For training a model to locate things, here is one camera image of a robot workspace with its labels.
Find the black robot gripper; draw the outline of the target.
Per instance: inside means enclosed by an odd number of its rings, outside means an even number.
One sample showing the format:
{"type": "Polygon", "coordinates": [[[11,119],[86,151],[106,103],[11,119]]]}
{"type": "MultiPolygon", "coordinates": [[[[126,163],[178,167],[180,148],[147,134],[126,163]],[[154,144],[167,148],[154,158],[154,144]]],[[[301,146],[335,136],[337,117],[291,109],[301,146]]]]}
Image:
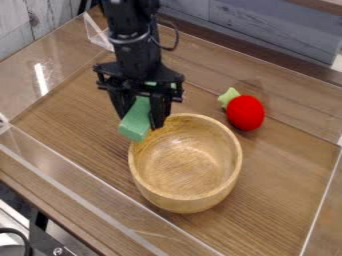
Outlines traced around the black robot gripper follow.
{"type": "Polygon", "coordinates": [[[96,64],[98,86],[106,89],[118,116],[124,118],[135,103],[135,97],[150,97],[151,128],[159,129],[171,112],[171,101],[183,98],[184,76],[170,69],[162,60],[163,47],[155,35],[108,37],[116,60],[96,64]]]}

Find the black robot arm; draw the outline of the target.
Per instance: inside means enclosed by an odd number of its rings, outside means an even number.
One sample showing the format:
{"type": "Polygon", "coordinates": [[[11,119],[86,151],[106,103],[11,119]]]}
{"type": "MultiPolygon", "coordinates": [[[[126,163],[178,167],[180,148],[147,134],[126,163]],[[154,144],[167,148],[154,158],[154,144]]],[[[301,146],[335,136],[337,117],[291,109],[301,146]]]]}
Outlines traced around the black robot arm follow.
{"type": "Polygon", "coordinates": [[[171,114],[171,104],[183,100],[184,75],[168,68],[162,51],[174,51],[159,41],[159,0],[102,0],[108,24],[108,41],[115,60],[94,66],[98,87],[110,94],[120,118],[131,110],[138,97],[146,97],[151,108],[147,121],[158,129],[171,114]]]}

